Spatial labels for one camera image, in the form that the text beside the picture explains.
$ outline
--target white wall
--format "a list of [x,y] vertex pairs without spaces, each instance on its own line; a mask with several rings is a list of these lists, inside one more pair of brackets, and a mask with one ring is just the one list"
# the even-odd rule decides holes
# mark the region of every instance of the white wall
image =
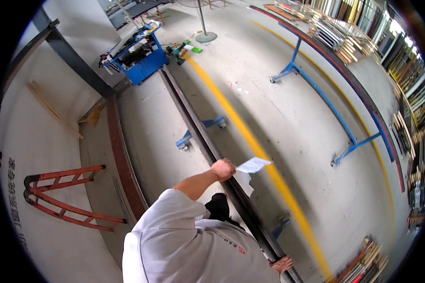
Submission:
[[[78,15],[79,9],[86,8],[83,6],[86,2],[89,1],[82,1],[82,5],[72,13],[69,10],[65,12]],[[62,16],[57,17],[63,23]],[[73,24],[64,22],[65,28]],[[30,24],[20,45],[26,44],[37,33],[34,25]],[[75,43],[74,48],[79,53],[82,51],[85,60],[95,57],[101,48],[92,42],[101,42],[102,39],[88,40],[85,36],[85,45],[82,45],[81,35],[77,36],[79,38],[70,39],[73,45]],[[78,138],[33,98],[25,87],[31,80],[39,83],[46,97],[76,129],[77,120],[101,98],[46,42],[17,74],[4,96],[0,112],[0,151],[3,154],[0,178],[11,215],[8,192],[8,160],[11,157],[15,160],[12,181],[15,183],[18,223],[21,225],[16,226],[17,232],[22,234],[33,262],[49,282],[122,282],[121,270],[98,230],[52,217],[30,206],[23,198],[26,176],[81,167]],[[51,196],[91,211],[84,185],[57,189],[51,192]]]
[[112,49],[120,37],[96,0],[47,0],[42,7],[51,20],[60,21],[57,29],[107,84],[113,87],[125,78],[123,73],[113,71],[111,76],[98,68],[99,55]]

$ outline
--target blue tool cart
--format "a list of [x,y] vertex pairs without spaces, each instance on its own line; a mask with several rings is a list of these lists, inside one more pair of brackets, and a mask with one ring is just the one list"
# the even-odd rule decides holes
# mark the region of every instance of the blue tool cart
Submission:
[[154,32],[160,25],[144,25],[122,44],[116,52],[102,55],[102,65],[111,73],[110,68],[122,71],[135,85],[140,84],[152,73],[168,63]]

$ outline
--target black steel column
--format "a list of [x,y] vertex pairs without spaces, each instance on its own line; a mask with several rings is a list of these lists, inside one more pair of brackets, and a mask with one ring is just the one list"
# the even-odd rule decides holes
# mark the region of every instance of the black steel column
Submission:
[[[36,11],[32,21],[39,31],[43,31],[51,22],[42,7]],[[47,36],[46,41],[53,50],[103,98],[107,99],[115,94],[113,88],[106,84],[79,54],[76,53],[57,28],[53,28],[53,31]]]

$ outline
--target red metal frame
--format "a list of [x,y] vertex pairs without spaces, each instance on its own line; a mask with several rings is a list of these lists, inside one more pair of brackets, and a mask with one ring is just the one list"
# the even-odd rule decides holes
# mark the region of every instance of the red metal frame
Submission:
[[[78,184],[84,184],[84,183],[88,183],[93,181],[94,176],[101,171],[102,169],[105,169],[106,166],[105,165],[98,165],[98,166],[91,166],[91,167],[85,167],[85,168],[79,168],[79,169],[73,169],[73,170],[66,170],[66,171],[59,171],[59,172],[53,172],[53,173],[45,173],[45,174],[38,174],[38,175],[30,175],[25,177],[23,183],[25,185],[25,191],[24,191],[24,198],[25,200],[32,206],[38,208],[40,211],[45,212],[47,214],[52,215],[53,217],[62,219],[64,221],[68,221],[80,226],[85,226],[88,228],[94,228],[94,229],[98,229],[98,230],[103,230],[103,231],[109,231],[109,232],[113,232],[113,227],[119,223],[127,223],[126,219],[122,219],[122,218],[117,218],[117,217],[112,217],[112,216],[106,216],[103,214],[99,214],[99,213],[93,213],[93,212],[89,212],[77,207],[73,207],[70,206],[66,203],[63,203],[61,201],[57,201],[56,199],[47,196],[45,194],[43,194],[44,191],[50,191],[50,190],[55,190],[55,189],[59,189],[59,188],[63,188],[63,187],[69,187],[69,186],[73,186],[73,185],[78,185]],[[91,172],[90,176],[88,176],[87,178],[82,178],[79,179],[81,174],[84,173],[89,173]],[[72,176],[74,175],[73,179],[71,181],[68,182],[62,182],[60,183],[60,179],[62,177],[66,177],[66,176]],[[38,182],[42,181],[42,180],[50,180],[50,179],[55,179],[55,181],[53,182],[53,184],[51,185],[46,185],[46,186],[40,186],[38,187]],[[30,195],[34,195],[36,197],[36,200],[32,200],[29,196]],[[42,206],[41,204],[38,203],[38,200],[42,199],[56,207],[60,207],[61,211],[60,212],[55,212],[45,206]],[[77,219],[74,219],[72,217],[68,217],[65,214],[66,211],[69,212],[73,212],[73,213],[77,213],[83,216],[86,216],[86,219],[84,221],[80,221]],[[109,221],[112,222],[112,226],[107,227],[107,226],[101,226],[101,225],[96,225],[96,224],[92,224],[90,223],[93,219],[100,219],[100,220],[105,220],[105,221]]]

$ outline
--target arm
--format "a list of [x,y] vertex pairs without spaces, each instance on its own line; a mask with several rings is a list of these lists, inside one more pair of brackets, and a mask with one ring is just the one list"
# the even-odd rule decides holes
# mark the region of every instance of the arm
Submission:
[[196,201],[212,183],[216,181],[224,182],[231,178],[235,172],[236,165],[227,158],[223,158],[216,161],[210,170],[181,181],[173,189],[182,191],[191,200]]

